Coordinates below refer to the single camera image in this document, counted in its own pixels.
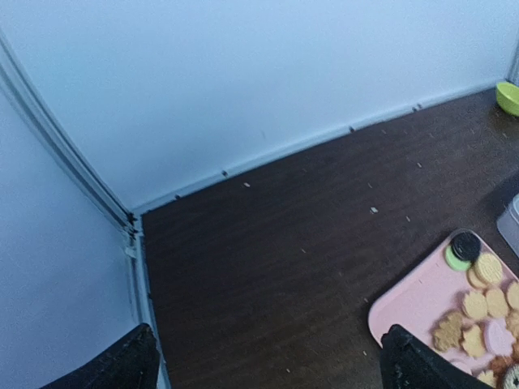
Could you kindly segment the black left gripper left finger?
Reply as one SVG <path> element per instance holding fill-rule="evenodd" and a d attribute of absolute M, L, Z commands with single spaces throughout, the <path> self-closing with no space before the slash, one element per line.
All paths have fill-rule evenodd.
<path fill-rule="evenodd" d="M 46 388 L 155 388 L 160 354 L 152 328 L 141 323 L 80 368 Z"/>

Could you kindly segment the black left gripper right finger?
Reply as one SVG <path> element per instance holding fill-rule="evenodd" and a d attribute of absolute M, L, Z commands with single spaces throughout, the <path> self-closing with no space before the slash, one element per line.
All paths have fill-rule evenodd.
<path fill-rule="evenodd" d="M 404 327 L 382 336 L 380 373 L 384 388 L 488 388 L 435 353 Z"/>

